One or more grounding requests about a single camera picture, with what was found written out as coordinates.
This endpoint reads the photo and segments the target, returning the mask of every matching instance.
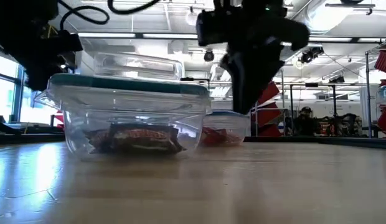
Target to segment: table surface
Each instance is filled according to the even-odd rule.
[[[0,147],[0,223],[386,223],[386,151],[246,143],[80,162]]]

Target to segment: metal pole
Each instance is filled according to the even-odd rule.
[[[366,57],[366,85],[367,85],[367,123],[369,127],[369,138],[372,138],[372,112],[370,109],[370,78],[369,78],[369,52],[365,53]]]
[[[291,133],[292,133],[292,135],[294,135],[293,86],[294,85],[290,85]]]
[[[281,102],[283,104],[283,108],[285,107],[285,75],[284,70],[281,69]]]
[[[336,98],[336,86],[332,85],[332,103],[334,107],[334,116],[337,116],[337,98]]]
[[[281,73],[281,103],[282,103],[282,107],[285,108],[285,71],[281,69],[280,73]],[[283,110],[283,135],[286,135],[286,111],[285,110]]]
[[[258,137],[258,100],[255,102],[255,137]]]

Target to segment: clear plastic container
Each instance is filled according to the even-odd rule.
[[[232,111],[214,111],[203,121],[201,146],[238,146],[250,127],[250,117]]]
[[[381,86],[377,90],[376,103],[380,105],[381,108],[386,107],[386,85]]]
[[[68,148],[81,159],[195,149],[209,93],[199,85],[56,74],[37,102],[63,111]]]
[[[137,54],[97,53],[95,55],[94,76],[178,81],[182,73],[182,63],[177,60]]]

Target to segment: window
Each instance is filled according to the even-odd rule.
[[[34,98],[38,94],[38,91],[31,91],[28,87],[23,87],[21,122],[50,124],[50,116],[55,114],[57,110],[40,103],[34,103]]]
[[[14,83],[0,79],[0,115],[6,122],[12,114]]]
[[[18,64],[12,60],[6,59],[0,56],[0,74],[6,75],[12,78],[17,76]]]

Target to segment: black cable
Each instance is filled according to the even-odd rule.
[[[127,10],[119,10],[114,8],[114,0],[107,0],[107,6],[110,9],[111,12],[118,14],[118,15],[129,15],[129,14],[134,14],[136,12],[143,11],[155,4],[157,4],[160,0],[152,0],[151,2],[148,2],[142,6],[138,6],[133,9],[127,9]]]
[[[324,53],[324,52],[323,52],[323,54],[324,54],[325,56],[329,57],[333,62],[335,62],[335,63],[337,63],[338,65],[340,65],[342,68],[345,68],[346,70],[352,72],[353,74],[355,74],[355,75],[357,75],[357,76],[359,76],[359,77],[361,77],[361,78],[364,78],[362,75],[359,75],[359,73],[356,73],[356,72],[352,71],[351,69],[349,69],[349,68],[347,68],[347,67],[341,65],[340,63],[337,62],[337,60],[335,60],[334,58],[330,57],[328,54],[326,54],[326,53]]]
[[[64,30],[64,22],[66,21],[68,16],[70,16],[71,14],[75,14],[76,16],[78,16],[79,18],[81,18],[81,19],[83,19],[83,20],[85,20],[87,22],[91,22],[93,24],[98,24],[98,25],[105,25],[110,20],[109,14],[105,10],[103,10],[103,9],[101,9],[99,7],[95,7],[95,6],[78,6],[76,8],[72,8],[68,4],[66,4],[63,0],[59,0],[59,4],[61,4],[63,7],[65,7],[68,10],[68,12],[66,14],[64,14],[62,19],[60,20],[60,30]],[[91,19],[91,18],[89,18],[87,16],[84,16],[83,14],[79,13],[79,11],[86,10],[86,9],[91,9],[91,10],[94,10],[94,11],[101,12],[101,13],[103,13],[106,16],[106,19],[103,20],[103,21],[98,21],[98,20]]]

